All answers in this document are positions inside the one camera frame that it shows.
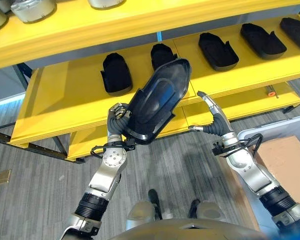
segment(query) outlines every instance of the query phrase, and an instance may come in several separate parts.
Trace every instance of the black shoe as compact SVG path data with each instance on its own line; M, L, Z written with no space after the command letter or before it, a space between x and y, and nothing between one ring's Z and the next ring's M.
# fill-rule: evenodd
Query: black shoe
M188 212L188 218L189 219L196 219L197 218L197 207L200 203L199 199L195 199L192 201L189 212Z
M156 215L156 220L162 220L162 214L161 214L161 208L160 208L160 202L159 202L159 197L157 194L157 191L154 189L150 189L148 191L148 198L149 201L153 204L154 210L155 210L155 215Z

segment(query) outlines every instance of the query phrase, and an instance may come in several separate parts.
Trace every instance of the robotic arm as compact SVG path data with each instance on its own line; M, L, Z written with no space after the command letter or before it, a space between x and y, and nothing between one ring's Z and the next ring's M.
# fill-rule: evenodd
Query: robotic arm
M238 139L222 109L204 92L199 91L197 94L208 105L213 115L213 123L208 126L192 125L189 129L222 137L222 145L215 143L213 153L226 158L230 168L255 193L281 231L289 232L300 228L300 204L291 198L265 167L256 163L254 153L252 155L247 148L248 144L243 144Z
M124 127L129 118L126 106L117 103L108 111L107 143L102 146L103 156L91 153L102 159L102 163L92 177L75 212L71 214L60 240L82 239L91 240L98 234L101 227L101 218L105 213L121 178L121 172L127 165L127 150L134 149L134 145L128 146L122 141L119 130L111 127L114 122Z

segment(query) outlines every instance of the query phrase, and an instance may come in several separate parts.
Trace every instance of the shelf tier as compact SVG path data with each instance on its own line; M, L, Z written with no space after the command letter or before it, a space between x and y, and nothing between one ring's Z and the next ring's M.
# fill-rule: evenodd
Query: shelf tier
M222 108L229 120L300 104L300 97L288 83L277 83L273 87L279 98L268 96L266 88L260 87L215 98L215 101ZM203 101L182 108L189 126L208 125L213 122L213 116Z
M299 15L288 17L300 20ZM198 45L201 33L174 39L179 55L188 59L192 66L191 85L194 91L203 91L213 98L219 98L300 78L300 48L281 30L282 18L253 22L268 33L274 31L287 47L283 56L273 60L263 60L255 54L240 34L241 24L209 30L224 43L229 41L239 57L238 64L224 72L213 70L202 54Z
M172 134L185 132L188 130L188 124L182 107L177 107L174 112L175 117L158 135L158 138ZM70 144L68 160L75 161L76 158L90 155L91 149L98 145L103 146L107 142L107 126L102 125L81 131L72 132L70 135Z
M47 19L24 24L10 14L0 29L0 68L98 44L229 16L300 4L300 0L126 0L96 10L87 0L57 1Z
M279 98L269 97L266 88L261 87L230 96L216 99L226 116L230 119L250 116L270 110L283 108L300 103L300 98L291 89L288 83L282 82L274 85ZM207 125L212 123L213 117L207 105L201 102L178 107L174 113L176 117L159 134L165 137L185 132L190 125ZM105 125L71 133L68 160L90 155L90 150L96 145L102 146L107 142L107 127Z
M163 43L177 53L172 40ZM105 125L109 108L116 103L129 103L152 76L153 45L116 51L124 57L133 83L133 89L123 96L110 96L105 91L100 71L109 53L37 69L31 77L10 143L20 145ZM179 106L197 98L189 86Z

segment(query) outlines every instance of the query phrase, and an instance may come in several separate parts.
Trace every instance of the wall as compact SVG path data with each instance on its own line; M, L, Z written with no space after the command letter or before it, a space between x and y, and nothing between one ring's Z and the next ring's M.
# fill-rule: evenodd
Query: wall
M288 14L296 14L300 11L300 5L282 7L278 9L253 12L238 16L232 16L227 18L221 18L213 21L202 22L193 24L190 26L179 27L162 32L163 39L175 38L192 33L198 33L207 31L210 29L220 28L224 26L246 23L258 19L265 19L271 17L284 16ZM79 50L69 51L61 54L56 54L40 59L26 62L32 69L56 64L64 61L69 61L77 58L83 58L94 54L106 53L115 51L118 49L133 47L141 44L147 44L157 41L157 35L155 33L133 37L125 40L100 44L97 46L91 46ZM24 92L22 85L20 84L16 74L12 67L5 67L0 69L0 99L7 98L9 96Z

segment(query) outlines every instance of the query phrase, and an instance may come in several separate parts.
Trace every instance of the black tray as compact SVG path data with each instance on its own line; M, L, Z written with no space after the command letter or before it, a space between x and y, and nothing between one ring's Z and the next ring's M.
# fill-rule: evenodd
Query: black tray
M133 85L125 59L118 53L111 53L103 61L101 75L105 91L111 96L121 96L129 92Z
M131 115L123 135L137 144L151 143L175 116L173 109L188 90L190 74L184 58L160 66L130 101L127 110Z
M282 18L280 27L300 48L300 21L291 17Z
M208 32L202 33L199 46L211 67L216 71L228 71L239 62L239 57L230 46L229 41L224 44L216 35Z
M240 32L260 58L276 59L287 50L274 31L268 34L261 26L245 23Z
M158 43L152 47L151 62L154 70L175 60L177 57L177 54L173 54L171 48L163 43Z

